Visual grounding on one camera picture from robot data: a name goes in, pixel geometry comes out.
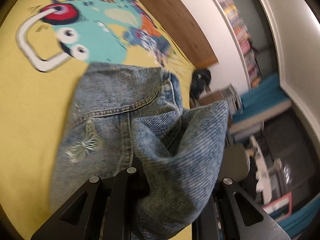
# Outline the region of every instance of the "white object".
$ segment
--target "white object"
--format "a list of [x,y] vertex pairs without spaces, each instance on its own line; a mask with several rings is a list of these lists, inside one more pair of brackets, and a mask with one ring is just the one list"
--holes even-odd
[[279,158],[276,158],[273,162],[273,169],[274,171],[280,171],[282,167],[282,162]]
[[254,156],[254,160],[257,166],[257,179],[259,180],[257,183],[256,191],[262,192],[263,204],[266,205],[270,203],[272,199],[272,188],[268,168],[264,160],[260,146],[253,135],[250,137],[250,141],[252,143],[252,146],[258,153]]
[[50,70],[53,70],[57,66],[61,65],[63,62],[68,60],[70,58],[70,55],[68,55],[65,52],[60,52],[48,60],[41,59],[32,46],[28,43],[27,40],[27,33],[29,29],[39,20],[41,20],[43,17],[52,14],[54,12],[57,12],[55,8],[47,9],[43,12],[40,12],[32,17],[30,17],[28,20],[26,20],[24,23],[22,23],[17,31],[16,39],[17,44],[19,48],[23,51],[23,53],[26,55],[32,66],[41,71],[41,72],[48,72]]

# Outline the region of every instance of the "embroidered butterfly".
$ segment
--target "embroidered butterfly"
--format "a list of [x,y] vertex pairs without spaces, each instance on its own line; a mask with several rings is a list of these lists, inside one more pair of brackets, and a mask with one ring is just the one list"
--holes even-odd
[[83,160],[89,151],[98,151],[102,147],[101,137],[98,135],[94,120],[91,118],[85,124],[84,140],[77,142],[78,145],[69,148],[66,154],[70,156],[70,161],[78,162]]

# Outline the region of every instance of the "bed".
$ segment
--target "bed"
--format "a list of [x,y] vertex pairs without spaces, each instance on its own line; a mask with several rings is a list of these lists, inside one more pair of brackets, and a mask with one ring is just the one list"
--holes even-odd
[[55,152],[88,64],[162,66],[188,108],[195,67],[217,62],[181,1],[157,1],[144,0],[150,14],[139,0],[18,0],[1,21],[0,203],[24,239],[50,215]]

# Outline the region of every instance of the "cartoon eye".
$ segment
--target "cartoon eye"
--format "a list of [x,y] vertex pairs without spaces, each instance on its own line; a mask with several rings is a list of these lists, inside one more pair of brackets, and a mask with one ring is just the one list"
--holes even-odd
[[89,58],[89,50],[81,44],[73,45],[70,50],[70,54],[72,57],[82,61],[85,61]]
[[55,8],[57,11],[42,18],[42,21],[52,25],[64,25],[74,23],[79,18],[79,12],[72,4],[54,3],[42,8],[40,12]]
[[65,44],[72,44],[77,42],[79,38],[79,34],[76,32],[74,28],[60,28],[56,32],[56,36],[59,41]]

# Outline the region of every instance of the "blue denim fabric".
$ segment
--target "blue denim fabric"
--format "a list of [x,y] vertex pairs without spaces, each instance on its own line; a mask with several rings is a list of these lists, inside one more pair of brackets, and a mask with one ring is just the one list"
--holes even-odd
[[222,161],[225,101],[182,109],[163,68],[91,64],[80,80],[57,153],[50,200],[59,208],[93,175],[143,164],[150,194],[132,214],[132,239],[169,239],[206,205]]

